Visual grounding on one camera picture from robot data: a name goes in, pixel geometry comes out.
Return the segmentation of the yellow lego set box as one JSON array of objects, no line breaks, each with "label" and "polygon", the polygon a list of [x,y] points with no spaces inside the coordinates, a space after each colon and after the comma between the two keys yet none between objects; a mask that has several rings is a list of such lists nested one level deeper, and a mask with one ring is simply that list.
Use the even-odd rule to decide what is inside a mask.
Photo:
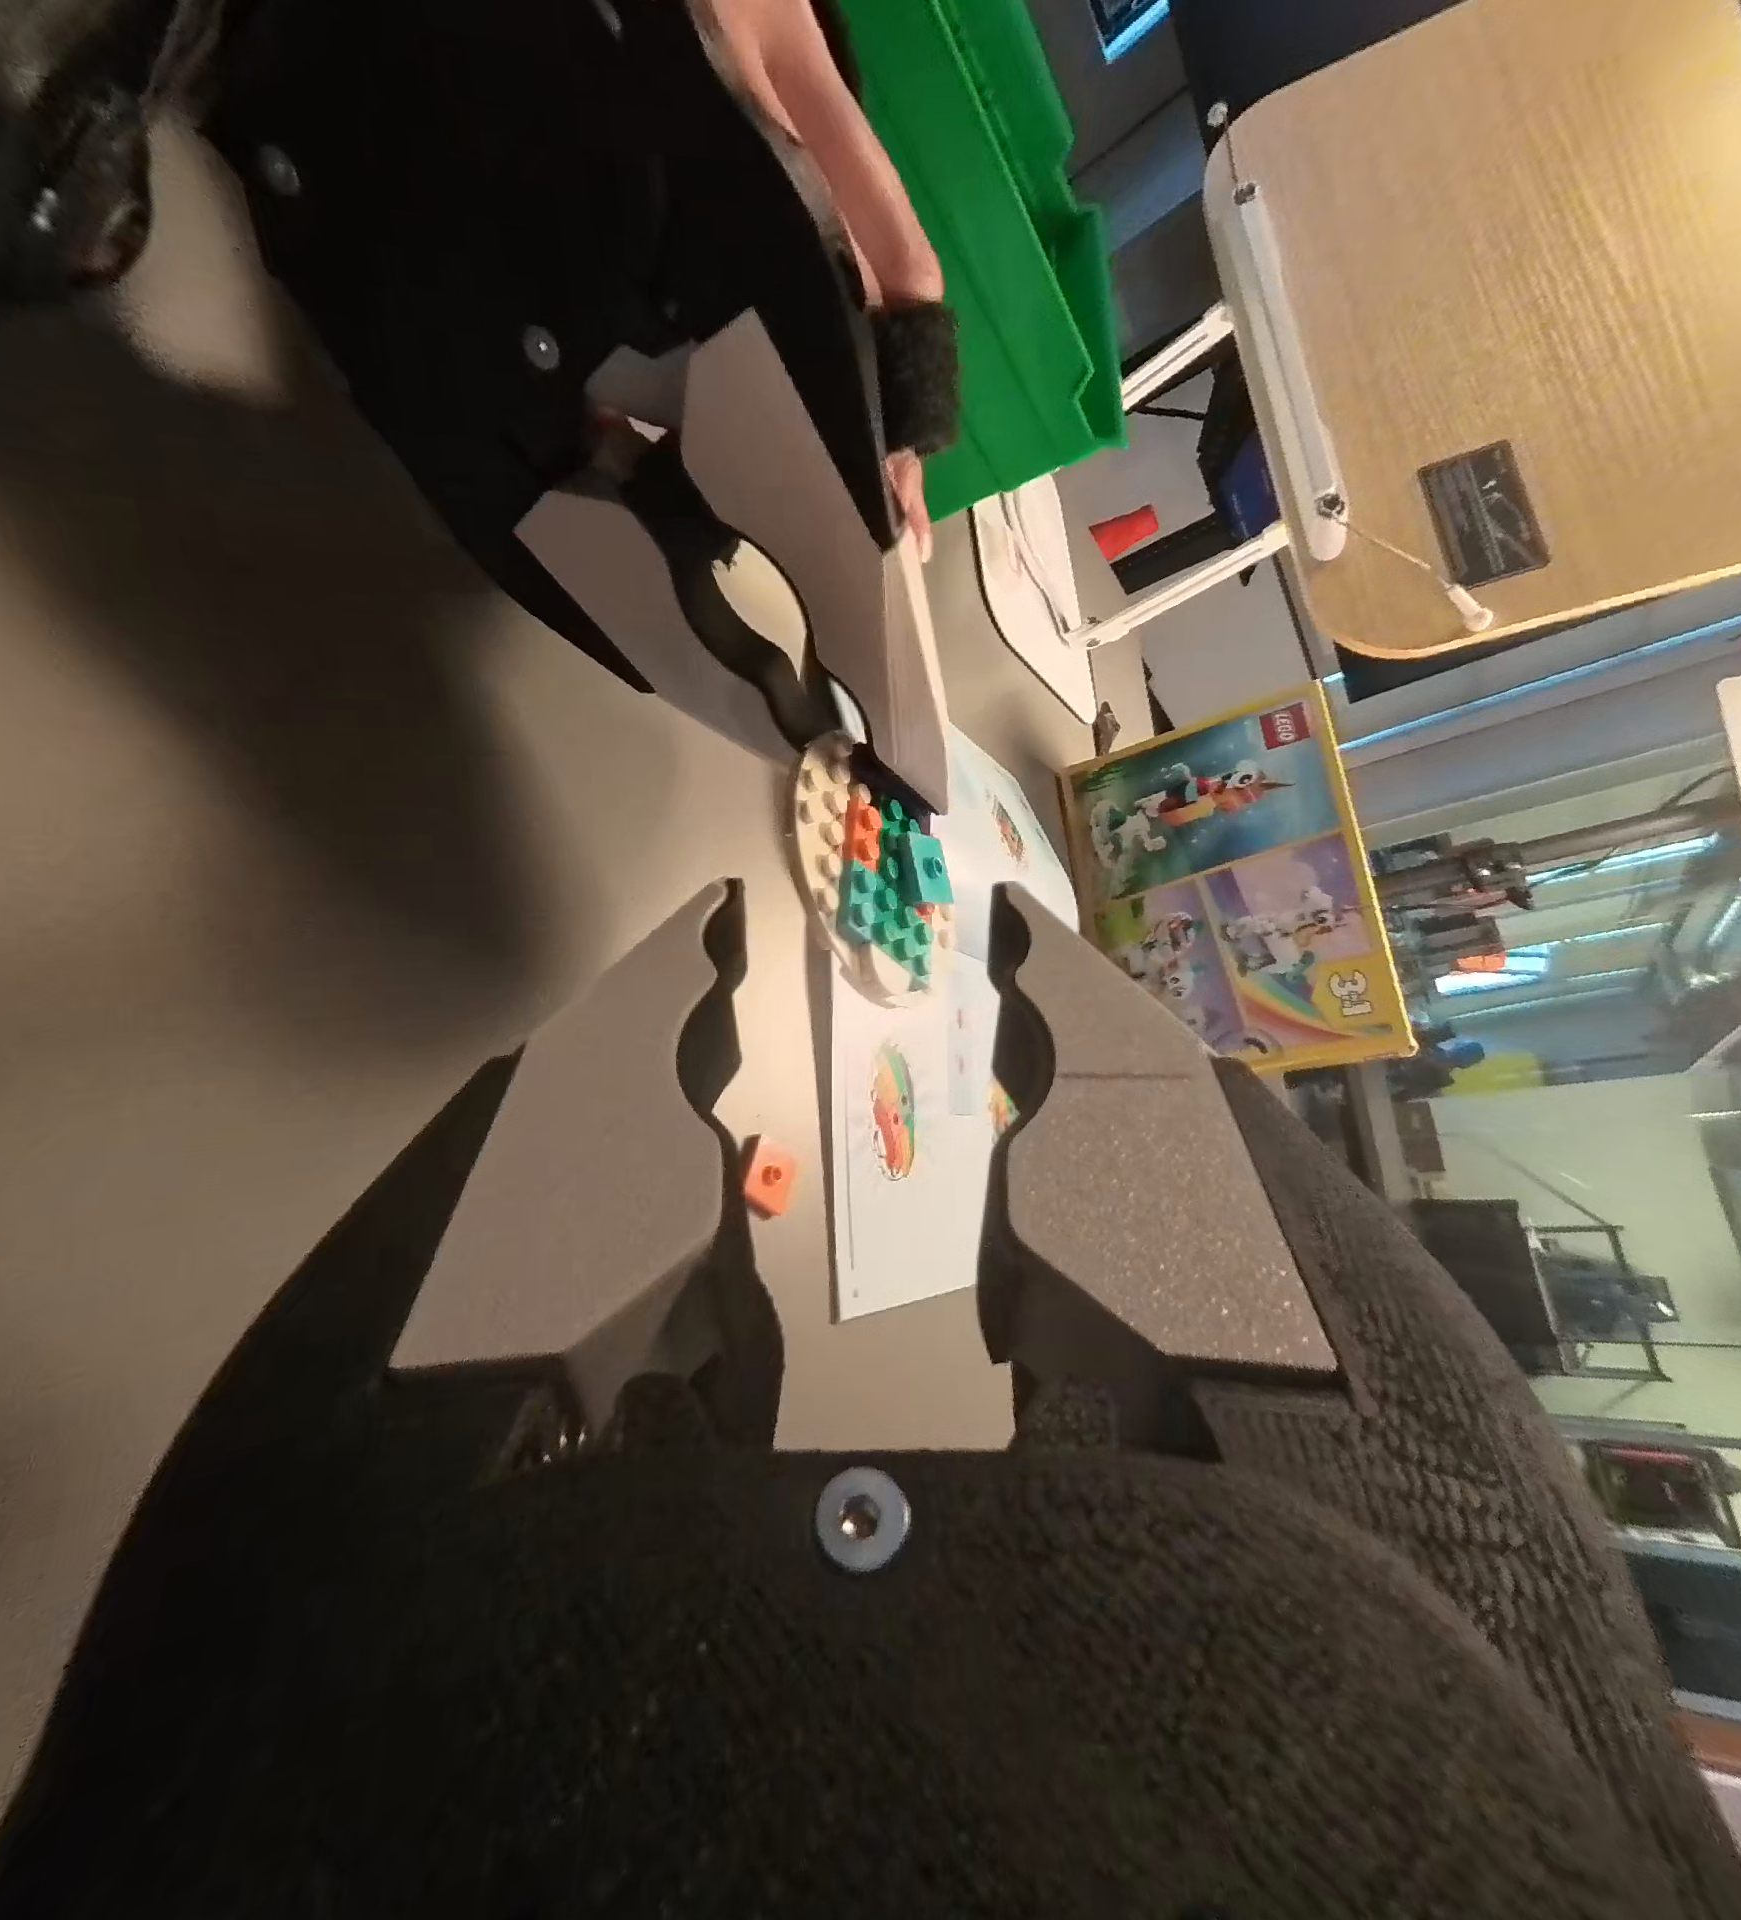
[{"label": "yellow lego set box", "polygon": [[1416,1054],[1321,683],[1074,764],[1058,803],[1083,935],[1210,1052]]}]

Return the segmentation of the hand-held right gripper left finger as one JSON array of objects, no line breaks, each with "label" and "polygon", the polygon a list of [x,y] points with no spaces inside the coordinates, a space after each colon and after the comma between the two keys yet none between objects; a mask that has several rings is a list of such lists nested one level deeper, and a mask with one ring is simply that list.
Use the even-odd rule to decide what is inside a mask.
[{"label": "hand-held right gripper left finger", "polygon": [[661,1375],[716,1426],[778,1422],[782,1327],[716,1116],[744,973],[743,884],[716,878],[522,1048],[396,1375],[526,1381],[565,1426]]}]

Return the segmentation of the wooden chair with white frame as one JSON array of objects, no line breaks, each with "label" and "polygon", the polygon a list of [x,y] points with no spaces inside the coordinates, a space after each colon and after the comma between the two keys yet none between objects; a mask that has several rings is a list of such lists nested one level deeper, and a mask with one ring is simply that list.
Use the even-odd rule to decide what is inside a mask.
[{"label": "wooden chair with white frame", "polygon": [[1741,3],[1173,3],[1304,616],[1429,661],[1741,582]]}]

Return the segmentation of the lego instruction booklet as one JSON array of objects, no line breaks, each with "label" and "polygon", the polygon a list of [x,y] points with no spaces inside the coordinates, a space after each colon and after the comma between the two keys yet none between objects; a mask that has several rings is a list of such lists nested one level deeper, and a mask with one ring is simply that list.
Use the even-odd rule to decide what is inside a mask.
[{"label": "lego instruction booklet", "polygon": [[974,1286],[993,1145],[1018,1113],[993,1074],[993,891],[1018,884],[1080,929],[1072,874],[1024,785],[962,733],[948,743],[950,809],[933,833],[946,856],[955,932],[927,994],[883,1005],[843,959],[833,962],[838,1321]]}]

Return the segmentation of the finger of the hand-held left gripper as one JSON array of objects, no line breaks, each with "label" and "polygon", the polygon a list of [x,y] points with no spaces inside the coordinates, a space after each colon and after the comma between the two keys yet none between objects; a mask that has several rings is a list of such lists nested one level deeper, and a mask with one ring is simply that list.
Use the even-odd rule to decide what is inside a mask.
[{"label": "finger of the hand-held left gripper", "polygon": [[691,357],[682,460],[794,592],[816,716],[838,719],[841,688],[883,771],[917,801],[946,803],[946,686],[917,540],[870,531],[753,311]]},{"label": "finger of the hand-held left gripper", "polygon": [[744,540],[679,449],[586,467],[546,492],[517,535],[654,696],[746,751],[806,751],[835,704],[726,596]]}]

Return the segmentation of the round white lego plate assembly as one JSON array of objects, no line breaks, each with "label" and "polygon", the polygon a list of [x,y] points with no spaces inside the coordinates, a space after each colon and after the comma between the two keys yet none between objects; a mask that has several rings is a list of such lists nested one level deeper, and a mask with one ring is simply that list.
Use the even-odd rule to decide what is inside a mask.
[{"label": "round white lego plate assembly", "polygon": [[786,869],[848,985],[885,1007],[931,997],[957,932],[946,852],[850,733],[821,734],[788,776]]}]

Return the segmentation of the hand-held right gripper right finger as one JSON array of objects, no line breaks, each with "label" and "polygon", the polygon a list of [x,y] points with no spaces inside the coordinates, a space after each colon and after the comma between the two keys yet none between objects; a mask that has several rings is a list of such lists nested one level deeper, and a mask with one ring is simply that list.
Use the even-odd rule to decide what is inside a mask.
[{"label": "hand-held right gripper right finger", "polygon": [[1014,1116],[978,1235],[986,1355],[1025,1376],[1338,1376],[1219,1061],[1019,884],[993,888],[993,1078]]}]

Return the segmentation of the blue panel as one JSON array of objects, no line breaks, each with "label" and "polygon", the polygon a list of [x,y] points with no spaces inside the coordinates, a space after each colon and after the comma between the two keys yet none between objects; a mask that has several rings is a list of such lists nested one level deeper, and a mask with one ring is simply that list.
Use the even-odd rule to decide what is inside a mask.
[{"label": "blue panel", "polygon": [[1267,454],[1238,357],[1214,370],[1197,438],[1197,470],[1212,511],[1234,546],[1282,519]]}]

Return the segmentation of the green plastic bin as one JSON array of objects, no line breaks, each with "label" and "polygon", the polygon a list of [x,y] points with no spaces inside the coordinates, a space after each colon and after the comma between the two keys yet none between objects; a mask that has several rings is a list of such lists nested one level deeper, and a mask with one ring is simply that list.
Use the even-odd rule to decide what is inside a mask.
[{"label": "green plastic bin", "polygon": [[959,426],[925,463],[945,519],[1124,443],[1104,220],[1074,193],[1074,131],[1027,3],[836,13],[957,312]]}]

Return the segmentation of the person's left hand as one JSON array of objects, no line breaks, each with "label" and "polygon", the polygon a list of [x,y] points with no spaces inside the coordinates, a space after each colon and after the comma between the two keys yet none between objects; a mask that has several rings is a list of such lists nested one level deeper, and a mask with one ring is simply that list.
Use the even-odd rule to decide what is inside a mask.
[{"label": "person's left hand", "polygon": [[960,359],[946,282],[862,105],[841,3],[710,2],[739,80],[823,174],[873,322],[885,476],[903,531],[931,555],[927,460],[957,435]]}]

